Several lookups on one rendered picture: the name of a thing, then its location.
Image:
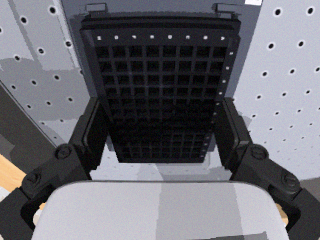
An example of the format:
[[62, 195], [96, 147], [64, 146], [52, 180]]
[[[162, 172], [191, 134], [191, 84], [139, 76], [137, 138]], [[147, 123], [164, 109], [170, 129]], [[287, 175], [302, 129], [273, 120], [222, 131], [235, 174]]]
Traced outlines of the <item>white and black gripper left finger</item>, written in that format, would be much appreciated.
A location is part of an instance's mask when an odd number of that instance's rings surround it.
[[25, 175], [21, 186], [0, 202], [0, 235], [4, 240], [31, 240], [34, 214], [56, 188], [92, 180], [89, 173], [100, 166], [108, 132], [99, 99], [91, 97], [69, 142], [57, 146], [53, 158]]

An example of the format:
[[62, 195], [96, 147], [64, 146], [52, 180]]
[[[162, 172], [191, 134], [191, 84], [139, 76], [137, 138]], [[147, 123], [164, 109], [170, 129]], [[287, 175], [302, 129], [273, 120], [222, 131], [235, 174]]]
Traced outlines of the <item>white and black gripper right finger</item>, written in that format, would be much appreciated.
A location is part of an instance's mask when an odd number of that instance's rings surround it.
[[288, 217], [286, 230], [290, 240], [318, 240], [320, 202], [300, 187], [294, 174], [269, 159], [265, 147], [253, 144], [232, 98], [224, 98], [213, 132], [221, 165], [232, 173], [229, 180], [265, 189]]

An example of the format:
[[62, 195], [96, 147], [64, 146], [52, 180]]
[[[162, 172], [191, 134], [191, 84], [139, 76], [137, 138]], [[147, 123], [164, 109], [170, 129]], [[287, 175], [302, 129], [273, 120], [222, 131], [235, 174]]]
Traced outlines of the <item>black well plate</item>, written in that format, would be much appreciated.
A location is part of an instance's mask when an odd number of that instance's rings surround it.
[[84, 51], [119, 163], [204, 162], [241, 23], [190, 16], [81, 21]]

